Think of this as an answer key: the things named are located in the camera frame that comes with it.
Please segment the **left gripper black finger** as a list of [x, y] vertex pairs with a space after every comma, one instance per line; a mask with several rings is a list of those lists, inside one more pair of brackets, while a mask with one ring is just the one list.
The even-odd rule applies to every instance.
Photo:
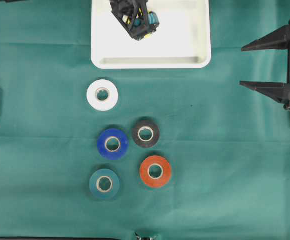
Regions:
[[110, 0], [112, 14], [137, 41], [157, 31], [160, 25], [157, 14], [148, 11], [148, 0]]

